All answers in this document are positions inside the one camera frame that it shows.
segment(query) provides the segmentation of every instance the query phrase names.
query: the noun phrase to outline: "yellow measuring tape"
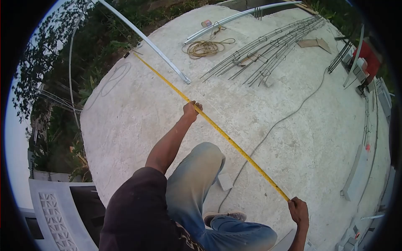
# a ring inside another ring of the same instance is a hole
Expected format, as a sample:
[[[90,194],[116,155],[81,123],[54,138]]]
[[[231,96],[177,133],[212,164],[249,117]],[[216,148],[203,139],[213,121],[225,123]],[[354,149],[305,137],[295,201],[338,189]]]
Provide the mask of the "yellow measuring tape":
[[[177,89],[172,83],[170,83],[164,76],[160,75],[159,72],[157,72],[154,68],[152,68],[147,62],[145,62],[142,58],[140,58],[137,54],[133,53],[136,57],[138,57],[141,62],[143,62],[148,68],[150,68],[158,77],[160,77],[163,81],[166,82],[177,94],[179,94],[185,101],[191,102],[191,100],[184,95],[179,89]],[[236,142],[234,142],[215,122],[212,121],[203,111],[201,111],[195,104],[194,104],[195,110],[208,121],[209,124],[211,124],[236,150],[243,155],[247,159],[247,161],[255,168],[257,171],[275,188],[275,190],[278,191],[278,193],[286,200],[289,200],[289,197],[286,196],[286,194],[278,187],[278,185],[264,172],[264,170],[261,169],[257,165],[257,163],[254,162],[254,160],[245,152],[241,147],[239,147]]]

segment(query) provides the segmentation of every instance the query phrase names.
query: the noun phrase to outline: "sneaker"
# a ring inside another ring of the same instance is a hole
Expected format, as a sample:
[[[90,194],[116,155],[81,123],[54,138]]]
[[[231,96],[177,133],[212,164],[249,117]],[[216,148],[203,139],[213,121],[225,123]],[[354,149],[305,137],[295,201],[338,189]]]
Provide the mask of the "sneaker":
[[[219,213],[216,213],[216,212],[209,212],[209,213],[206,213],[204,215],[204,223],[205,223],[205,225],[207,227],[211,227],[212,219],[215,216],[218,216],[218,215],[230,216],[232,218],[235,218],[236,220],[240,220],[240,221],[243,221],[243,222],[246,221],[246,219],[247,219],[246,214],[244,212],[240,211],[240,210],[229,211],[229,212],[227,212],[225,214],[219,214]]]

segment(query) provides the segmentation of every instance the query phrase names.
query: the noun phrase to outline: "window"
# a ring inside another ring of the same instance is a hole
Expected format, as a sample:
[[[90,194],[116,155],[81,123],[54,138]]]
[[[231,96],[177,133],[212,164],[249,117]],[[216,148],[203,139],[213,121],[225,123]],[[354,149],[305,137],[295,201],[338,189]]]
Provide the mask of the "window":
[[[39,228],[39,224],[36,218],[25,217],[25,220],[27,221],[27,225],[32,237],[35,240],[43,240],[44,237],[42,235],[41,229]]]

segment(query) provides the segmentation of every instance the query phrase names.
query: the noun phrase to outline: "knee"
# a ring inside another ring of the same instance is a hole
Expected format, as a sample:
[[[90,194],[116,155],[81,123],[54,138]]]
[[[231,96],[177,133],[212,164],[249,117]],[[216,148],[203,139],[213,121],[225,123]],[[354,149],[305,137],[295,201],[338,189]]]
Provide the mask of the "knee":
[[[201,144],[198,144],[196,147],[194,147],[193,151],[197,151],[202,154],[216,154],[216,155],[222,155],[221,149],[215,144],[212,144],[211,142],[202,142]]]
[[[264,250],[270,250],[275,245],[278,238],[276,232],[270,227],[265,227],[259,234],[261,234],[260,245],[264,247]]]

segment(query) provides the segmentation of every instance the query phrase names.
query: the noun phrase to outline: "white wall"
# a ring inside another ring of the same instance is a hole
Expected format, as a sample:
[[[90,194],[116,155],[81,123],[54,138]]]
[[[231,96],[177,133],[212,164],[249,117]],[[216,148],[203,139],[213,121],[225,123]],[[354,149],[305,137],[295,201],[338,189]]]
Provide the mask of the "white wall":
[[[55,182],[70,182],[70,174],[33,170],[33,179]],[[72,182],[82,182],[81,176],[75,177]]]

